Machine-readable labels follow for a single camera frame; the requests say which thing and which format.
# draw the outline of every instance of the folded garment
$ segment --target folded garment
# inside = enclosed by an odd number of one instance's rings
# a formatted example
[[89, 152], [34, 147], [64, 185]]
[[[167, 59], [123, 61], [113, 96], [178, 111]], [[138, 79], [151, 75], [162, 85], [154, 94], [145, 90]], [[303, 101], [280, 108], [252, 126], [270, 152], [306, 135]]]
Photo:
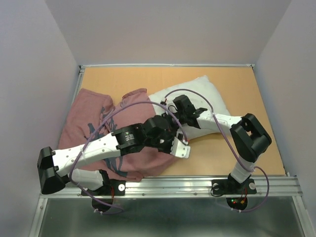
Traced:
[[[140, 101], [149, 101], [146, 89], [138, 89], [124, 95], [116, 106], [113, 105], [109, 95], [86, 89], [80, 90], [67, 116], [58, 148], [67, 149], [84, 144], [109, 113]], [[151, 104], [131, 106], [108, 120], [93, 140], [121, 127], [144, 123], [155, 115]], [[139, 153], [97, 161], [81, 169], [90, 171], [102, 169], [107, 171], [110, 179], [140, 181], [143, 177], [161, 174], [176, 160], [177, 158], [172, 155], [145, 147]]]

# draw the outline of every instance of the wooden board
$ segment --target wooden board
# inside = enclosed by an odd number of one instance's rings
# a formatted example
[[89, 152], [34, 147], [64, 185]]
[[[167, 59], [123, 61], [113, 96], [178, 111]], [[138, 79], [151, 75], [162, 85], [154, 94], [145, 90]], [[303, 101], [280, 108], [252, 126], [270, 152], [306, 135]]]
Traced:
[[[114, 103], [138, 88], [147, 88], [148, 94], [185, 81], [207, 75], [217, 87], [233, 116], [254, 114], [273, 143], [260, 157], [258, 165], [270, 175], [284, 175], [277, 144], [251, 68], [236, 67], [104, 67], [86, 68], [82, 88], [109, 94]], [[227, 175], [236, 160], [221, 134], [210, 134], [190, 141], [189, 159], [179, 159], [162, 175]]]

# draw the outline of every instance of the gray wall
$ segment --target gray wall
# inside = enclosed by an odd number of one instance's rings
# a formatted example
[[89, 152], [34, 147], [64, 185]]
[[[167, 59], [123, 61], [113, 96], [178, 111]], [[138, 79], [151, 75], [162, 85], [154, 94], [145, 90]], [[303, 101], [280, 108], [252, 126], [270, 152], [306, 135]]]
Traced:
[[254, 63], [290, 0], [46, 0], [82, 64]]
[[293, 0], [255, 66], [285, 168], [316, 225], [316, 1]]
[[43, 0], [0, 7], [0, 235], [28, 236], [40, 148], [56, 148], [78, 73]]

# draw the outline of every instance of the purple cable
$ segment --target purple cable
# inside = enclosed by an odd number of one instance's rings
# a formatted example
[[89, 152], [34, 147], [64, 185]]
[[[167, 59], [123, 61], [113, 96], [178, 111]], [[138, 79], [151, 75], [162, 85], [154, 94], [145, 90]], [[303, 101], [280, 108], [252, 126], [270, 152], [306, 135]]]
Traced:
[[171, 93], [176, 92], [176, 91], [181, 91], [181, 90], [189, 91], [189, 92], [192, 92], [192, 93], [198, 95], [198, 96], [201, 97], [203, 100], [205, 100], [206, 103], [210, 106], [211, 112], [212, 112], [212, 116], [213, 116], [213, 118], [214, 118], [214, 121], [215, 121], [215, 123], [216, 123], [216, 125], [217, 125], [219, 131], [220, 131], [221, 134], [223, 135], [223, 137], [224, 137], [224, 139], [225, 139], [227, 145], [228, 145], [229, 148], [231, 149], [232, 153], [234, 154], [236, 160], [237, 160], [238, 163], [241, 165], [241, 167], [242, 167], [244, 170], [246, 170], [246, 171], [248, 171], [248, 172], [250, 172], [250, 173], [252, 173], [252, 172], [254, 171], [254, 169], [258, 168], [258, 169], [261, 170], [261, 172], [262, 172], [262, 173], [264, 174], [264, 176], [266, 177], [266, 179], [267, 179], [267, 193], [266, 193], [266, 196], [265, 196], [265, 198], [263, 199], [263, 201], [262, 201], [258, 206], [254, 207], [254, 208], [252, 208], [252, 209], [249, 209], [249, 210], [241, 211], [241, 212], [250, 212], [250, 211], [254, 211], [254, 210], [258, 209], [260, 206], [262, 206], [262, 205], [267, 201], [267, 198], [268, 198], [268, 195], [269, 195], [270, 183], [269, 183], [269, 179], [268, 179], [267, 174], [265, 173], [265, 171], [264, 171], [262, 168], [260, 168], [260, 167], [258, 167], [258, 166], [255, 166], [253, 170], [249, 170], [249, 169], [247, 169], [247, 168], [243, 165], [243, 163], [242, 163], [241, 160], [239, 159], [237, 153], [235, 152], [234, 148], [232, 147], [231, 143], [229, 142], [229, 140], [228, 140], [226, 134], [224, 133], [224, 131], [223, 131], [223, 129], [222, 129], [220, 123], [218, 122], [218, 120], [217, 120], [217, 118], [216, 118], [216, 116], [215, 116], [215, 113], [214, 113], [214, 108], [213, 108], [213, 106], [211, 105], [211, 103], [210, 103], [203, 95], [201, 95], [201, 94], [199, 94], [199, 93], [197, 93], [197, 92], [195, 92], [195, 91], [193, 91], [193, 90], [189, 90], [189, 89], [176, 89], [176, 90], [173, 90], [173, 91], [169, 92], [168, 94], [166, 94], [166, 95], [165, 95], [165, 98], [167, 98], [167, 96], [169, 96]]
[[[180, 130], [181, 130], [182, 133], [183, 133], [183, 136], [184, 136], [185, 140], [186, 140], [186, 141], [188, 140], [188, 137], [187, 137], [187, 135], [186, 135], [186, 133], [185, 133], [185, 131], [184, 131], [184, 129], [183, 129], [181, 123], [179, 122], [179, 120], [177, 119], [177, 117], [176, 117], [166, 106], [161, 105], [161, 104], [156, 103], [156, 102], [152, 102], [152, 101], [141, 101], [141, 102], [135, 102], [135, 103], [129, 104], [129, 105], [127, 105], [127, 106], [125, 106], [125, 107], [123, 107], [123, 108], [121, 108], [121, 109], [119, 109], [119, 110], [117, 110], [117, 111], [111, 113], [110, 115], [106, 116], [106, 117], [104, 118], [104, 120], [102, 121], [101, 125], [90, 135], [90, 137], [88, 138], [87, 142], [84, 144], [84, 146], [83, 146], [83, 148], [82, 148], [82, 151], [84, 152], [84, 150], [87, 148], [87, 146], [89, 145], [89, 143], [92, 141], [92, 138], [93, 138], [93, 137], [95, 136], [95, 134], [96, 134], [97, 132], [99, 132], [99, 130], [105, 125], [105, 123], [107, 122], [107, 120], [111, 119], [114, 115], [116, 115], [116, 114], [118, 114], [119, 112], [121, 112], [121, 111], [127, 109], [128, 107], [131, 107], [131, 106], [137, 105], [137, 104], [153, 104], [153, 105], [160, 106], [161, 108], [163, 108], [164, 110], [166, 110], [166, 111], [172, 116], [172, 118], [176, 121], [176, 123], [178, 124]], [[120, 207], [120, 206], [118, 206], [118, 205], [108, 204], [108, 203], [106, 203], [106, 202], [103, 202], [103, 201], [97, 199], [97, 198], [94, 197], [92, 194], [90, 194], [87, 190], [85, 190], [79, 183], [75, 182], [75, 181], [72, 179], [73, 171], [74, 171], [75, 166], [76, 166], [76, 164], [77, 164], [77, 162], [78, 162], [78, 160], [80, 159], [81, 156], [82, 156], [82, 152], [80, 151], [79, 154], [78, 154], [78, 156], [77, 156], [77, 158], [76, 158], [75, 161], [74, 161], [74, 164], [73, 164], [73, 166], [72, 166], [70, 172], [69, 172], [69, 179], [70, 179], [70, 181], [71, 181], [72, 183], [74, 183], [75, 185], [77, 185], [78, 188], [80, 188], [85, 194], [87, 194], [89, 197], [91, 197], [91, 198], [92, 198], [93, 200], [95, 200], [96, 202], [98, 202], [98, 203], [100, 203], [100, 204], [102, 204], [102, 205], [105, 205], [105, 206], [115, 207], [115, 208], [119, 209], [118, 212], [114, 212], [114, 213], [104, 213], [104, 214], [119, 214], [119, 213], [123, 212], [124, 209], [123, 209], [122, 207]]]

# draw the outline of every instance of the purple hose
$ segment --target purple hose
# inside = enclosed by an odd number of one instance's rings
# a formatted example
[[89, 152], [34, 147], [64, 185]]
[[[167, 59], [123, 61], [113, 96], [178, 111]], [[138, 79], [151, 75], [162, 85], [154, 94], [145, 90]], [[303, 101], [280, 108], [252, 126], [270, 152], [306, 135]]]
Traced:
[[223, 129], [222, 129], [220, 123], [218, 122], [218, 120], [217, 120], [217, 118], [216, 118], [216, 116], [215, 116], [215, 113], [214, 113], [214, 108], [213, 108], [213, 106], [211, 105], [211, 103], [210, 103], [203, 95], [201, 95], [201, 94], [199, 94], [199, 93], [197, 93], [197, 92], [195, 92], [195, 91], [193, 91], [193, 90], [189, 90], [189, 89], [176, 89], [176, 90], [173, 90], [173, 91], [169, 92], [168, 94], [166, 94], [166, 95], [165, 95], [165, 98], [167, 98], [167, 96], [170, 95], [171, 93], [176, 92], [176, 91], [181, 91], [181, 90], [192, 92], [192, 93], [198, 95], [199, 97], [201, 97], [203, 100], [206, 101], [206, 103], [207, 103], [207, 104], [209, 105], [209, 107], [211, 108], [212, 116], [213, 116], [213, 118], [214, 118], [214, 121], [215, 121], [215, 123], [216, 123], [216, 125], [217, 125], [219, 131], [220, 131], [221, 134], [223, 135], [223, 137], [224, 137], [224, 139], [225, 139], [227, 145], [228, 145], [229, 148], [231, 149], [232, 153], [234, 154], [236, 160], [237, 160], [238, 163], [241, 165], [241, 167], [242, 167], [244, 170], [246, 170], [246, 171], [248, 171], [248, 172], [250, 172], [250, 173], [252, 173], [252, 172], [254, 171], [254, 169], [258, 168], [258, 169], [261, 170], [261, 172], [262, 172], [262, 173], [264, 174], [264, 176], [266, 177], [266, 179], [267, 179], [267, 193], [266, 193], [266, 196], [265, 196], [265, 198], [263, 199], [263, 201], [262, 201], [259, 205], [257, 205], [256, 207], [254, 207], [254, 208], [252, 208], [252, 209], [249, 209], [249, 210], [244, 210], [244, 211], [241, 211], [241, 212], [250, 212], [250, 211], [254, 211], [254, 210], [258, 209], [260, 206], [262, 206], [262, 205], [267, 201], [267, 198], [268, 198], [268, 195], [269, 195], [270, 183], [269, 183], [269, 179], [268, 179], [267, 174], [265, 173], [265, 171], [264, 171], [262, 168], [260, 168], [260, 167], [258, 167], [258, 166], [255, 166], [253, 170], [249, 170], [249, 169], [247, 169], [247, 168], [243, 165], [243, 163], [242, 163], [241, 160], [239, 159], [237, 153], [235, 152], [234, 148], [232, 147], [231, 143], [229, 142], [229, 140], [228, 140], [226, 134], [224, 133], [224, 131], [223, 131]]
[[[131, 107], [133, 105], [137, 105], [137, 104], [153, 104], [153, 105], [157, 105], [157, 106], [160, 106], [161, 108], [163, 108], [165, 111], [167, 111], [171, 116], [172, 118], [176, 121], [176, 123], [178, 124], [180, 130], [182, 131], [183, 133], [183, 136], [185, 138], [185, 140], [187, 141], [188, 140], [188, 137], [181, 125], [181, 123], [179, 122], [179, 120], [176, 118], [176, 116], [164, 105], [161, 105], [159, 103], [156, 103], [156, 102], [152, 102], [152, 101], [141, 101], [141, 102], [135, 102], [135, 103], [132, 103], [132, 104], [129, 104], [113, 113], [111, 113], [110, 115], [106, 116], [104, 118], [104, 120], [102, 121], [101, 125], [90, 135], [90, 137], [88, 138], [87, 142], [85, 143], [85, 145], [83, 146], [82, 148], [82, 151], [84, 152], [84, 150], [87, 148], [87, 146], [89, 145], [89, 143], [91, 142], [92, 138], [95, 136], [95, 134], [97, 132], [99, 132], [99, 130], [105, 125], [105, 123], [107, 122], [107, 120], [111, 119], [114, 115], [118, 114], [119, 112], [127, 109], [128, 107]], [[75, 166], [78, 162], [78, 160], [80, 159], [80, 157], [82, 156], [82, 152], [80, 151], [77, 158], [75, 159], [74, 161], [74, 164], [69, 172], [69, 179], [72, 183], [74, 183], [75, 185], [77, 185], [78, 188], [80, 188], [85, 194], [87, 194], [89, 197], [91, 197], [93, 200], [95, 200], [96, 202], [102, 204], [102, 205], [105, 205], [105, 206], [109, 206], [109, 207], [115, 207], [117, 209], [119, 209], [118, 212], [114, 212], [114, 213], [104, 213], [104, 214], [118, 214], [118, 213], [121, 213], [124, 211], [124, 209], [118, 205], [111, 205], [111, 204], [108, 204], [106, 202], [103, 202], [99, 199], [97, 199], [96, 197], [94, 197], [93, 195], [91, 195], [87, 190], [85, 190], [79, 183], [75, 182], [73, 179], [72, 179], [72, 176], [73, 176], [73, 172], [74, 172], [74, 169], [75, 169]]]

